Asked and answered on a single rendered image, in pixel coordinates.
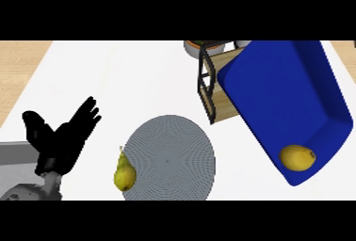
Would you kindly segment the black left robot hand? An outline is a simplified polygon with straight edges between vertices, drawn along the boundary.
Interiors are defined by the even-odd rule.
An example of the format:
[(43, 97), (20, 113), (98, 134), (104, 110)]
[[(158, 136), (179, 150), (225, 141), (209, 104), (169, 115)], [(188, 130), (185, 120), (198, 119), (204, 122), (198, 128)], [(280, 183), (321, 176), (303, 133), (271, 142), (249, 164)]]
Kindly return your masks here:
[(96, 100), (89, 97), (71, 120), (54, 130), (34, 111), (23, 113), (27, 128), (27, 140), (39, 152), (36, 174), (55, 172), (65, 175), (77, 163), (86, 140), (102, 116)]

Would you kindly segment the blue tray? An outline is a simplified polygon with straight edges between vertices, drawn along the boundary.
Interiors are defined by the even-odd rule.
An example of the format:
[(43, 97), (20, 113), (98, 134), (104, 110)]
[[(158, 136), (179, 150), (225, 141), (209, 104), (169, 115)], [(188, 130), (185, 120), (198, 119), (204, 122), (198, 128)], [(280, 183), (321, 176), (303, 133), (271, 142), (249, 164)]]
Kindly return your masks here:
[[(256, 40), (223, 66), (218, 81), (290, 185), (324, 168), (345, 145), (353, 119), (318, 40)], [(309, 148), (305, 171), (280, 160), (290, 145)]]

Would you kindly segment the yellow-green pear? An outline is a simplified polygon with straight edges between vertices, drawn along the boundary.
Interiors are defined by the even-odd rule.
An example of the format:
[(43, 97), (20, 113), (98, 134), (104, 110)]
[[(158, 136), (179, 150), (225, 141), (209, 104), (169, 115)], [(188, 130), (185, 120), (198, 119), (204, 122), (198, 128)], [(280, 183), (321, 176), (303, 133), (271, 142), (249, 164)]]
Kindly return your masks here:
[(117, 188), (126, 192), (133, 188), (136, 182), (136, 169), (130, 164), (130, 160), (125, 153), (125, 150), (120, 150), (119, 165), (114, 173), (114, 184)]

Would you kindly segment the round grey placemat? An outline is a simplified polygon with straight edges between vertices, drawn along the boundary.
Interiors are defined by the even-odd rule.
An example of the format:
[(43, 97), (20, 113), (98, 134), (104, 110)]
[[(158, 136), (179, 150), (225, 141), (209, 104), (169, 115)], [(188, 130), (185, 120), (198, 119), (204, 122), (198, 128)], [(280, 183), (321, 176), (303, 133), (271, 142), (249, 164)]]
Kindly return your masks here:
[(136, 169), (127, 201), (204, 201), (216, 176), (213, 145), (185, 117), (164, 115), (135, 130), (125, 153)]

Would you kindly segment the grey plant pot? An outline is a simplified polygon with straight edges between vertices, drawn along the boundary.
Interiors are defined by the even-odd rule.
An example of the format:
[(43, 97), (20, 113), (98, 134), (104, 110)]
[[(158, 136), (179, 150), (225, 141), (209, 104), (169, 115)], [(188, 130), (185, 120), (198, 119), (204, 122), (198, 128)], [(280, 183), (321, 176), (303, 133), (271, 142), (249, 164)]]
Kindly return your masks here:
[[(187, 40), (184, 42), (184, 48), (185, 48), (185, 51), (188, 53), (188, 55), (192, 57), (192, 58), (200, 58), (200, 51), (201, 51), (201, 47), (198, 44), (195, 44), (191, 40)], [(215, 56), (218, 54), (221, 54), (223, 51), (225, 51), (225, 48), (226, 46), (222, 44), (222, 45), (218, 45), (218, 46), (213, 46), (207, 49), (207, 53)]]

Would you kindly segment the round yellow fruit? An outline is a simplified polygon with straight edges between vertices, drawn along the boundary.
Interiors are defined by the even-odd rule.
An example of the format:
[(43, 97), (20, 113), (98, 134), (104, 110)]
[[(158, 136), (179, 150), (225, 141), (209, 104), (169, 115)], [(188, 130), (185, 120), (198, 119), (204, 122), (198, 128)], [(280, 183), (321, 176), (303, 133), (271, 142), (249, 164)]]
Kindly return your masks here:
[(300, 145), (286, 146), (278, 157), (283, 166), (291, 171), (308, 170), (317, 162), (315, 152)]

